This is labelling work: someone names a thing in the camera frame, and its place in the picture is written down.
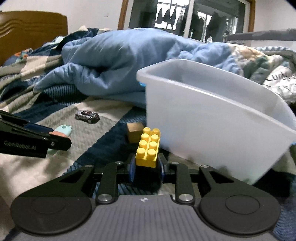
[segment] lego stud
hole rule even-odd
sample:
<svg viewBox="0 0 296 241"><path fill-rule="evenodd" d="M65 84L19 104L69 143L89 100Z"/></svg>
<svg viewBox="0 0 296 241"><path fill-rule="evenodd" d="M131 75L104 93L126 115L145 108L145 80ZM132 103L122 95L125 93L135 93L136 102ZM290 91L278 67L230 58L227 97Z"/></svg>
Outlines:
<svg viewBox="0 0 296 241"><path fill-rule="evenodd" d="M155 141L150 142L149 149L157 150L157 143Z"/></svg>
<svg viewBox="0 0 296 241"><path fill-rule="evenodd" d="M142 140L139 142L139 147L147 149L147 141Z"/></svg>
<svg viewBox="0 0 296 241"><path fill-rule="evenodd" d="M153 160L156 157L156 151L154 149L149 149L147 151L147 159Z"/></svg>
<svg viewBox="0 0 296 241"><path fill-rule="evenodd" d="M143 129L143 133L146 133L146 134L150 134L150 128L149 127L145 127L144 129Z"/></svg>
<svg viewBox="0 0 296 241"><path fill-rule="evenodd" d="M145 156L145 149L144 148L138 148L137 149L137 158L143 158Z"/></svg>
<svg viewBox="0 0 296 241"><path fill-rule="evenodd" d="M153 134L159 136L160 130L159 130L158 128L154 128L154 129L152 130L152 132L153 132Z"/></svg>
<svg viewBox="0 0 296 241"><path fill-rule="evenodd" d="M144 133L141 135L141 140L149 141L149 135L147 133Z"/></svg>
<svg viewBox="0 0 296 241"><path fill-rule="evenodd" d="M158 142L158 139L159 139L159 137L156 134L154 134L154 135L151 136L151 141Z"/></svg>

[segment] brown wooden block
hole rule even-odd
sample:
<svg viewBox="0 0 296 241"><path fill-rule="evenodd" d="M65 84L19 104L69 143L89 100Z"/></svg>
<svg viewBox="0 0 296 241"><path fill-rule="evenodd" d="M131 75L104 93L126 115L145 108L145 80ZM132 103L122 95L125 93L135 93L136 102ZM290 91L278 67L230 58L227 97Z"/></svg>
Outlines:
<svg viewBox="0 0 296 241"><path fill-rule="evenodd" d="M127 123L129 143L139 143L144 126L141 122Z"/></svg>

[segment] blue blanket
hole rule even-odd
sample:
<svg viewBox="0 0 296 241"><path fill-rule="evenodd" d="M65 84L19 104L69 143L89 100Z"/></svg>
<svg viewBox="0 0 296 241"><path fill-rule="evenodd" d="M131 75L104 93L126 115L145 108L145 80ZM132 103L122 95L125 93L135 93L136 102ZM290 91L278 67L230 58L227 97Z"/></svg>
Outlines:
<svg viewBox="0 0 296 241"><path fill-rule="evenodd" d="M62 49L64 65L47 74L34 88L74 84L87 95L130 101L145 106L144 87L136 72L172 58L183 58L240 74L226 43L200 44L153 28L111 31L68 42Z"/></svg>

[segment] toy car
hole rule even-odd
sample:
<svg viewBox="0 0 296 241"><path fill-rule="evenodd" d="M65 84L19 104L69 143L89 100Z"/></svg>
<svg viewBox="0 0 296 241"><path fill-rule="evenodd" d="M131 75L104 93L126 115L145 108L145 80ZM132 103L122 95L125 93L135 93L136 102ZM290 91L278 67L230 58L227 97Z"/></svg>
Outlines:
<svg viewBox="0 0 296 241"><path fill-rule="evenodd" d="M100 116L97 112L92 112L89 110L80 110L75 114L75 119L83 120L89 124L97 123L100 120Z"/></svg>

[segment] plastic container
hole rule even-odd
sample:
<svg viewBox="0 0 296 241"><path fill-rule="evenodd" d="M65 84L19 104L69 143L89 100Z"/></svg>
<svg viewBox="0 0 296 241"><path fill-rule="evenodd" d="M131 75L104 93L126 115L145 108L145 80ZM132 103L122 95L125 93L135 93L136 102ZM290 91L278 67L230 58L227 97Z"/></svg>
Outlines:
<svg viewBox="0 0 296 241"><path fill-rule="evenodd" d="M173 59L139 70L137 80L162 148L241 181L256 182L296 140L285 101L239 75Z"/></svg>

